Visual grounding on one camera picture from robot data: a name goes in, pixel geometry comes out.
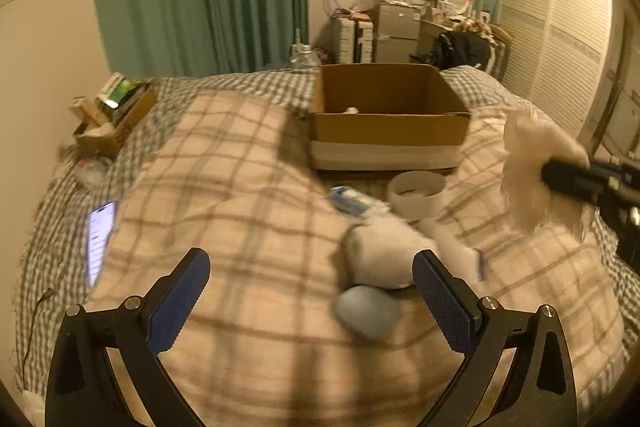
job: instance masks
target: bed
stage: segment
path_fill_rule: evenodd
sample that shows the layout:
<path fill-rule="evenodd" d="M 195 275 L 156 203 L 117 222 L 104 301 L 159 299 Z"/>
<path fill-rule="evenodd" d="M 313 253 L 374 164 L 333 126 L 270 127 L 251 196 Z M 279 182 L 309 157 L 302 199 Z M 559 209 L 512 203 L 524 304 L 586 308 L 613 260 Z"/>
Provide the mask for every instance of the bed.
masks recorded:
<path fill-rule="evenodd" d="M 582 245 L 558 227 L 526 238 L 505 226 L 502 126 L 511 107 L 529 104 L 474 68 L 442 74 L 473 118 L 450 179 L 454 204 L 439 219 L 489 253 L 494 276 L 476 293 L 532 311 L 549 301 L 571 317 L 563 326 L 585 418 L 638 338 L 638 277 L 615 256 L 615 237 L 597 216 Z M 16 376 L 24 389 L 44 395 L 70 304 L 103 309 L 143 295 L 200 246 L 211 256 L 212 279 L 161 358 L 206 423 L 414 425 L 424 415 L 460 358 L 419 298 L 398 296 L 402 321 L 377 344 L 354 339 L 328 312 L 341 290 L 338 247 L 350 220 L 329 206 L 309 168 L 300 116 L 313 79 L 288 71 L 157 79 L 159 103 L 100 193 L 85 192 L 61 170 L 42 200 L 17 290 Z M 379 195 L 381 185 L 353 184 Z M 89 295 L 86 217 L 113 200 L 116 227 Z M 23 376 L 34 308 L 48 287 L 56 295 L 37 309 Z M 117 360 L 114 367 L 122 368 Z"/>

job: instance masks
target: water bottle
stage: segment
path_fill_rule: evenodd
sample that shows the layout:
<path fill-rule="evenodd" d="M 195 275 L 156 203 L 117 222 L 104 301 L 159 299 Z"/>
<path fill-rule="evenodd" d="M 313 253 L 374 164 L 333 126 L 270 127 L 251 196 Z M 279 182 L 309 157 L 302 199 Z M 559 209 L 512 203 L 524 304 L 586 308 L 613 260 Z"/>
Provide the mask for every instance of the water bottle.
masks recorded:
<path fill-rule="evenodd" d="M 319 68 L 322 63 L 320 62 L 318 54 L 311 49 L 309 44 L 302 44 L 298 47 L 295 65 L 298 70 L 311 70 L 313 68 Z"/>

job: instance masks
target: smartphone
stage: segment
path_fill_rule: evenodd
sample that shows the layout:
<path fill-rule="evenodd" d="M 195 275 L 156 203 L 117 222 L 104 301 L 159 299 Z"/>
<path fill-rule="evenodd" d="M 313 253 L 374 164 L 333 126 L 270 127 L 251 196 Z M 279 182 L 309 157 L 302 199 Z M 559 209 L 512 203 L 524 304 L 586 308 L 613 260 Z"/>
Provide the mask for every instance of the smartphone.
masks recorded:
<path fill-rule="evenodd" d="M 87 242 L 87 280 L 93 287 L 102 268 L 102 258 L 116 216 L 114 201 L 92 210 L 89 215 L 89 240 Z"/>

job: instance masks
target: white wardrobe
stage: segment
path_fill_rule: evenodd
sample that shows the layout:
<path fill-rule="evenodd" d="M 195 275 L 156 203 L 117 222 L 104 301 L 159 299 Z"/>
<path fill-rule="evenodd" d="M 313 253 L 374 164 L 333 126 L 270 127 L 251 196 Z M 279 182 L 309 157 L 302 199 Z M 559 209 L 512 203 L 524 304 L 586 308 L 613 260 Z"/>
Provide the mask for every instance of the white wardrobe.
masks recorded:
<path fill-rule="evenodd" d="M 513 43 L 504 85 L 578 136 L 609 47 L 611 0 L 502 0 Z"/>

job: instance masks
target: black cable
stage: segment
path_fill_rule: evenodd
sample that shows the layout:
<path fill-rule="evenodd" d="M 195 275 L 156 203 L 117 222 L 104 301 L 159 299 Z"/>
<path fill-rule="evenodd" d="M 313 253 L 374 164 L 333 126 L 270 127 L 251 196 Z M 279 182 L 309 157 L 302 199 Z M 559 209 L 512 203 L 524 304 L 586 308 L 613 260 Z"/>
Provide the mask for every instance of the black cable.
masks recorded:
<path fill-rule="evenodd" d="M 33 314 L 31 315 L 31 328 L 29 331 L 29 340 L 27 340 L 27 351 L 25 352 L 24 358 L 22 359 L 22 388 L 23 389 L 26 388 L 26 383 L 24 381 L 24 368 L 27 365 L 27 359 L 29 358 L 29 353 L 31 352 L 31 341 L 33 340 L 33 328 L 36 324 L 36 313 L 38 313 L 38 308 L 40 307 L 40 305 L 44 301 L 48 301 L 55 294 L 56 292 L 53 288 L 47 288 L 47 291 L 40 296 L 40 298 L 38 299 L 38 302 L 36 302 L 35 308 L 33 309 Z"/>

